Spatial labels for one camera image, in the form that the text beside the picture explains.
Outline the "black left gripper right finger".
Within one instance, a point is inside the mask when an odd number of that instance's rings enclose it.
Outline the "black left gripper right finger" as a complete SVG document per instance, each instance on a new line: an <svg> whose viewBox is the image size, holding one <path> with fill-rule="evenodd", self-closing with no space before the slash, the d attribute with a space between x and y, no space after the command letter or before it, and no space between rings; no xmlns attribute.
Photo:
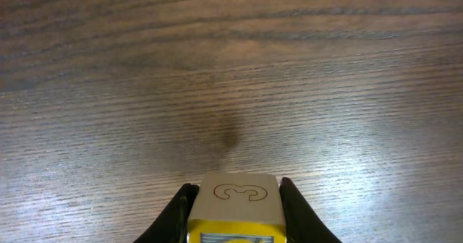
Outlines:
<svg viewBox="0 0 463 243"><path fill-rule="evenodd" d="M287 177L279 187L288 243L341 243L320 220L294 182Z"/></svg>

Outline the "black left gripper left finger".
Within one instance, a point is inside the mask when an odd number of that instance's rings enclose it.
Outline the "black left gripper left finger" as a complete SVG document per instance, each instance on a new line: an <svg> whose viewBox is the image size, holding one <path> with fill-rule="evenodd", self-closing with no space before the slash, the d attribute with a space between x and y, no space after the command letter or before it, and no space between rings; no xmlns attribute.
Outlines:
<svg viewBox="0 0 463 243"><path fill-rule="evenodd" d="M196 184L183 184L134 243L186 243L188 216L199 189Z"/></svg>

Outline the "yellow C wooden block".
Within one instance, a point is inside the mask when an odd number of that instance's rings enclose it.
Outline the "yellow C wooden block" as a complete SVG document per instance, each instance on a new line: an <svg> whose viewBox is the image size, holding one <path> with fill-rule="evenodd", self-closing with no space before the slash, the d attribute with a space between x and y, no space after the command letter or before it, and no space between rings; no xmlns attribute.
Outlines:
<svg viewBox="0 0 463 243"><path fill-rule="evenodd" d="M208 172L187 220L187 242L286 243L276 177Z"/></svg>

